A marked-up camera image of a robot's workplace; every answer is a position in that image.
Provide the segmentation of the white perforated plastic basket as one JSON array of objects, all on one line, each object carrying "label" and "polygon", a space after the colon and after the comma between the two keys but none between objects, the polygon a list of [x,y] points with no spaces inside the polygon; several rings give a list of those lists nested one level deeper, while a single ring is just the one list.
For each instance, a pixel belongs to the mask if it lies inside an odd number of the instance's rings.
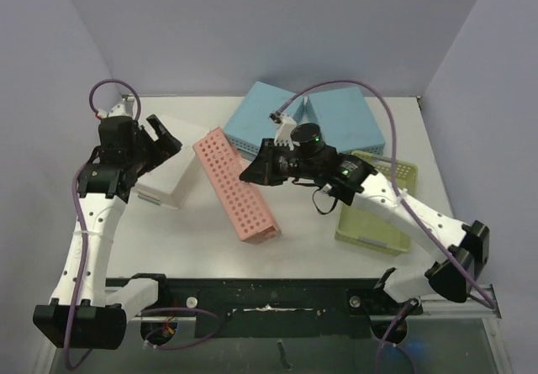
[{"label": "white perforated plastic basket", "polygon": [[179,209],[202,170],[193,145],[204,138],[209,129],[163,114],[156,116],[182,142],[182,149],[155,170],[144,174],[137,181],[133,192],[146,202]]}]

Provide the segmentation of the pink plastic basket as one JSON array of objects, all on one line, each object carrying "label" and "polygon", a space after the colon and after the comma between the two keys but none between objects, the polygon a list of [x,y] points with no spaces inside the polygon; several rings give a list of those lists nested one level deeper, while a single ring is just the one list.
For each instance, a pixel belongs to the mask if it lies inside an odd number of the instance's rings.
[{"label": "pink plastic basket", "polygon": [[255,244],[281,233],[258,187],[240,180],[245,163],[221,128],[211,130],[193,149],[239,240]]}]

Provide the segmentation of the blue perforated plastic basket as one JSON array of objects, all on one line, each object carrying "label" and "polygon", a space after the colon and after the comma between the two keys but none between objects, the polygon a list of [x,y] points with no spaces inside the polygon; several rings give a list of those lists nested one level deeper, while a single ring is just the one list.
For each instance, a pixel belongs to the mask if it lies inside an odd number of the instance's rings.
[{"label": "blue perforated plastic basket", "polygon": [[309,94],[304,114],[320,127],[325,143],[339,152],[384,152],[386,141],[359,87]]}]

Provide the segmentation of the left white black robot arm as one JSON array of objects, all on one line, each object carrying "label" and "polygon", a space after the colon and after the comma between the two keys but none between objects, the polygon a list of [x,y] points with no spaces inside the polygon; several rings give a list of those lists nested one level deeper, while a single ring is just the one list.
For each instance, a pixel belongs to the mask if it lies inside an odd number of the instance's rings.
[{"label": "left white black robot arm", "polygon": [[35,326],[58,348],[115,350],[133,317],[144,310],[160,316],[171,306],[163,274],[139,273],[106,293],[113,238],[131,189],[182,148],[155,115],[147,122],[155,137],[130,116],[102,119],[100,143],[71,185],[76,225],[66,263],[50,301],[33,314]]}]

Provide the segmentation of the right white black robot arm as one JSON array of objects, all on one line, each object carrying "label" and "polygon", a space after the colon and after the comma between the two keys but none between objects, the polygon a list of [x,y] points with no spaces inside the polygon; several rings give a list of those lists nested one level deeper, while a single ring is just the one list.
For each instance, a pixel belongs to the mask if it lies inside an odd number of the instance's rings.
[{"label": "right white black robot arm", "polygon": [[379,279],[374,303],[382,313],[395,313],[405,301],[432,293],[464,303],[488,262],[485,224],[448,217],[394,187],[372,164],[327,145],[317,124],[294,128],[289,145],[264,139],[240,179],[267,187],[304,179],[349,207],[373,213],[428,252],[432,266],[389,268]]}]

